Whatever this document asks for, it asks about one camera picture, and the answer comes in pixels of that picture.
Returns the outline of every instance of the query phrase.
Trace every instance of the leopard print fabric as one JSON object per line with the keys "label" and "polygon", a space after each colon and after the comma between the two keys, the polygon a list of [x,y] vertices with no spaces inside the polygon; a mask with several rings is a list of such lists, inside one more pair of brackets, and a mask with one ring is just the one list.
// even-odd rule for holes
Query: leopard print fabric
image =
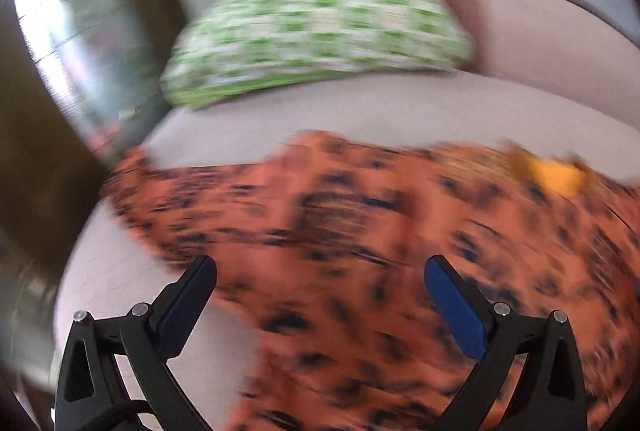
{"label": "leopard print fabric", "polygon": [[489,148],[395,151],[309,132],[252,165],[154,170],[132,150],[104,193],[167,265],[214,257],[214,302],[260,334],[231,431],[427,427],[473,367],[423,287],[433,254],[492,302],[567,312],[592,429],[638,372],[638,198],[605,178],[564,198]]}

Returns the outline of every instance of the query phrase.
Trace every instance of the clothing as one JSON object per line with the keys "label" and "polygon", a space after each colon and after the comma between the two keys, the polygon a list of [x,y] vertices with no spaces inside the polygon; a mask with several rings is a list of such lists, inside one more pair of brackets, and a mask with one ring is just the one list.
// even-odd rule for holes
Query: clothing
{"label": "clothing", "polygon": [[[568,314],[597,429],[638,371],[638,195],[583,164],[580,192],[545,192],[527,158],[308,132],[251,165],[152,170],[136,149],[104,193],[171,267],[211,255],[214,302],[260,333],[231,430],[433,421],[473,367],[422,284],[434,254],[492,302]],[[486,427],[501,419],[523,363]]]}

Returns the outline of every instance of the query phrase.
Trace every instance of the green and white pillow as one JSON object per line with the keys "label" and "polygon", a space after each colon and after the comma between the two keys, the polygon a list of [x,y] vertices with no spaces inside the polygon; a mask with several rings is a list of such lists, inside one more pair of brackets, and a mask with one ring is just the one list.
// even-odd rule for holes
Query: green and white pillow
{"label": "green and white pillow", "polygon": [[450,69],[471,55],[441,0],[221,0],[180,34],[162,90],[200,108],[354,72]]}

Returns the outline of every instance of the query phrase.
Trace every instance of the orange cloth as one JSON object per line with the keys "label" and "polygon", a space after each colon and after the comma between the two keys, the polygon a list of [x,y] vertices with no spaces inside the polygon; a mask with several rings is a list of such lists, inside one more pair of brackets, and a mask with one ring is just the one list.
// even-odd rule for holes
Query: orange cloth
{"label": "orange cloth", "polygon": [[597,429],[638,371],[640,213],[634,189],[591,174],[565,198],[488,148],[309,132],[253,165],[152,170],[133,150],[104,192],[168,265],[214,257],[215,302],[260,333],[231,430],[423,429],[473,366],[422,285],[439,253],[492,302],[569,315]]}

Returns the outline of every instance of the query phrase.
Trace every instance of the orange blanket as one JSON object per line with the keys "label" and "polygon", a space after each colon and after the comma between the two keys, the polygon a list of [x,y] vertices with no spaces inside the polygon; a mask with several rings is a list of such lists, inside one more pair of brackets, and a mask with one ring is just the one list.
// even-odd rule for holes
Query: orange blanket
{"label": "orange blanket", "polygon": [[546,194],[521,164],[309,132],[262,164],[153,170],[133,150],[104,192],[172,267],[214,257],[215,301],[260,333],[232,430],[424,429],[473,366],[422,285],[439,253],[492,302],[567,312],[597,429],[638,371],[636,191],[587,170],[579,194]]}

